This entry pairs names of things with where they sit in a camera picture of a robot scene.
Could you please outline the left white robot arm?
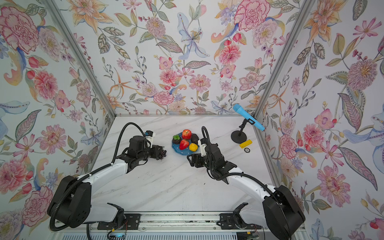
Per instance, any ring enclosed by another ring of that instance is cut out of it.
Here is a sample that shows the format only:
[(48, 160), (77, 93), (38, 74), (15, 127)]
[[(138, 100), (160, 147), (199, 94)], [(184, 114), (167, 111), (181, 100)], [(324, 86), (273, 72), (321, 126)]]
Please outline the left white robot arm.
[(92, 223), (107, 223), (113, 228), (123, 226), (126, 222), (124, 209), (112, 203), (94, 204), (93, 195), (114, 179), (145, 164), (148, 159), (163, 159), (167, 151), (152, 142), (152, 137), (134, 136), (129, 146), (111, 163), (79, 177), (63, 178), (47, 210), (49, 229), (58, 232)]

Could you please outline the dark brown toy avocado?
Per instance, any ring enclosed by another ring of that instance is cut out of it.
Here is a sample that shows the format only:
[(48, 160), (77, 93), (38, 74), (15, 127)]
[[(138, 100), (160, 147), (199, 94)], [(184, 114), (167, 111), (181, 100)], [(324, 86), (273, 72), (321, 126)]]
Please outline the dark brown toy avocado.
[(191, 136), (191, 142), (193, 143), (193, 144), (196, 144), (196, 145), (198, 145), (198, 141), (199, 141), (199, 136), (197, 135), (197, 134), (192, 134), (192, 136)]

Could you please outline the dark purple toy grape bunch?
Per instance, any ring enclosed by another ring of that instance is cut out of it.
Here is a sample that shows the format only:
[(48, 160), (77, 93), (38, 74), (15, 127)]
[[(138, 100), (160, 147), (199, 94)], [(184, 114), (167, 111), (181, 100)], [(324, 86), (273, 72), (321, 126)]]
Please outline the dark purple toy grape bunch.
[(159, 159), (159, 160), (162, 160), (162, 159), (164, 159), (164, 158), (166, 157), (166, 155), (167, 155), (167, 151), (164, 150), (163, 147), (160, 147), (160, 148), (159, 148), (158, 159)]

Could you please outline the red yellow toy apple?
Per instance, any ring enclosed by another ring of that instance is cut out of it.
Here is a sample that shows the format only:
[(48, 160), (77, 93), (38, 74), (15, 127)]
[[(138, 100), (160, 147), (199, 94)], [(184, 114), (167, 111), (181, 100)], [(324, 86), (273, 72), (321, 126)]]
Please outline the red yellow toy apple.
[(192, 132), (188, 129), (183, 130), (182, 132), (182, 139), (183, 140), (190, 140), (192, 137)]

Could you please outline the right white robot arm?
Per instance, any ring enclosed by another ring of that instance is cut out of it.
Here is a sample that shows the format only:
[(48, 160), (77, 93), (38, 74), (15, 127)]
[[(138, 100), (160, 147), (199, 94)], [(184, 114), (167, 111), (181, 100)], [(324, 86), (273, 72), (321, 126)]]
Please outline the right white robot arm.
[(287, 187), (268, 185), (246, 174), (225, 160), (217, 144), (187, 156), (187, 160), (192, 167), (206, 168), (214, 180), (236, 187), (254, 200), (234, 210), (245, 224), (267, 227), (279, 240), (289, 240), (305, 222), (303, 211)]

